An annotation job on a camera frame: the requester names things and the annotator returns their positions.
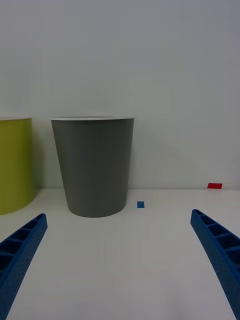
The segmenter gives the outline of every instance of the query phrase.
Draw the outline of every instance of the white wall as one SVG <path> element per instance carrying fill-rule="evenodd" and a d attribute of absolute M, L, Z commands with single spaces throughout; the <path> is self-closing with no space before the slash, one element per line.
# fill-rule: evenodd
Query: white wall
<path fill-rule="evenodd" d="M 136 115 L 130 185 L 240 188 L 240 1 L 1 0 L 0 114 L 31 115 L 36 185 L 61 187 L 51 116 Z"/>

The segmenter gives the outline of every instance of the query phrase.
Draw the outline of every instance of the white tabletop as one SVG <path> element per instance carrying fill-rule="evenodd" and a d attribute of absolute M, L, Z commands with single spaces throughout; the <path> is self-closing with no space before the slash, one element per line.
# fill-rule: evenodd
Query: white tabletop
<path fill-rule="evenodd" d="M 7 320 L 235 319 L 194 208 L 240 236 L 240 191 L 130 190 L 122 212 L 95 219 L 69 212 L 63 190 L 41 191 L 0 216 L 0 241 L 42 212 L 48 223 Z"/>

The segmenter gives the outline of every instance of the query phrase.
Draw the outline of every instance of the yellow-green container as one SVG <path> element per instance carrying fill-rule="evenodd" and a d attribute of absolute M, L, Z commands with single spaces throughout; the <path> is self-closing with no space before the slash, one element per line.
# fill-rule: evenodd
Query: yellow-green container
<path fill-rule="evenodd" d="M 32 119 L 0 117 L 0 215 L 33 197 Z"/>

